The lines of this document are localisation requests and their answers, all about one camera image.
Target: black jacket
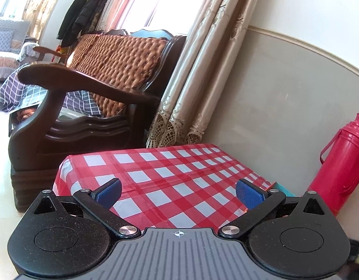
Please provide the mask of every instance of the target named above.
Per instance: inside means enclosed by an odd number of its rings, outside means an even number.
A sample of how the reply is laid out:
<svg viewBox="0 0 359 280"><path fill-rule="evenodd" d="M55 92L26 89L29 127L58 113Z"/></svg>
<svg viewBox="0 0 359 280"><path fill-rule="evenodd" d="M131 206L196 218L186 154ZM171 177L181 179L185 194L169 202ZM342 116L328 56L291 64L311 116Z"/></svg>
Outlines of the black jacket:
<svg viewBox="0 0 359 280"><path fill-rule="evenodd" d="M72 5L69 7L67 13L64 16L63 22L61 23L57 38L62 40L65 33L72 28L76 21L81 9L85 6L86 0L74 0Z"/></svg>
<svg viewBox="0 0 359 280"><path fill-rule="evenodd" d="M78 14L72 28L69 28L65 33L61 47L71 46L76 42L80 32L83 35L84 33L94 31L96 26L95 20L99 19L106 3L107 0L88 0Z"/></svg>

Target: blue pillow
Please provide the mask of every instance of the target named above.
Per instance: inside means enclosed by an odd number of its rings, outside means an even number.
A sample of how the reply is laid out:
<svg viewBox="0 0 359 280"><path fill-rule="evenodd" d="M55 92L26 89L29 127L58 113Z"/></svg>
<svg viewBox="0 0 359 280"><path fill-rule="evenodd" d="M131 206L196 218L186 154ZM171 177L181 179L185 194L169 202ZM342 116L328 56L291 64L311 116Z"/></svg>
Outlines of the blue pillow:
<svg viewBox="0 0 359 280"><path fill-rule="evenodd" d="M13 31L0 31L0 51L11 50Z"/></svg>

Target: metal pivot bolt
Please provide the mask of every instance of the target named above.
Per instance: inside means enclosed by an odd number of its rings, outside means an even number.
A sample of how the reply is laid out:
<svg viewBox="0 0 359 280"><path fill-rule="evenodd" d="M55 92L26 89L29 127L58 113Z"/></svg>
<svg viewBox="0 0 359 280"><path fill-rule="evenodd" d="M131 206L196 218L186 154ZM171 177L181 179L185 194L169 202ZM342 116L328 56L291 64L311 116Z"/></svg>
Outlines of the metal pivot bolt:
<svg viewBox="0 0 359 280"><path fill-rule="evenodd" d="M138 229L133 225L121 226L119 229L119 232L125 236L134 235L137 231Z"/></svg>
<svg viewBox="0 0 359 280"><path fill-rule="evenodd" d="M221 231L225 234L225 235L236 235L237 233L239 233L239 228L234 226L234 225L227 225L224 226Z"/></svg>

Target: tiled floor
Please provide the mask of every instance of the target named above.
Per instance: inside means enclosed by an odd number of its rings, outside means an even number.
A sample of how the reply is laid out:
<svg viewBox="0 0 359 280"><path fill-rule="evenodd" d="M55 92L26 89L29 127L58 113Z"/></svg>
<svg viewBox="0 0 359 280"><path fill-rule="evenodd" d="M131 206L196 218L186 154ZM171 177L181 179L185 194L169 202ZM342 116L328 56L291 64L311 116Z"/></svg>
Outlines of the tiled floor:
<svg viewBox="0 0 359 280"><path fill-rule="evenodd" d="M0 280L12 280L17 276L7 254L7 241L22 216L13 202L7 130L8 116L0 113Z"/></svg>

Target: gray ribbed plate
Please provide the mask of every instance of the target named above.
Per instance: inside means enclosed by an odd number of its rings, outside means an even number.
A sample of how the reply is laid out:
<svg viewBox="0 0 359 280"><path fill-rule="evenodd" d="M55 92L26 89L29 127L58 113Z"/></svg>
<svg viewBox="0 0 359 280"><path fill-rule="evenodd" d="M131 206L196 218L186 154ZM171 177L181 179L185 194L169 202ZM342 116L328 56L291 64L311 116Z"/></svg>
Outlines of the gray ribbed plate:
<svg viewBox="0 0 359 280"><path fill-rule="evenodd" d="M20 276L18 280L30 279ZM258 267L237 241L209 228L148 228L135 240L117 243L111 255L73 280L277 280ZM340 279L332 276L329 280Z"/></svg>

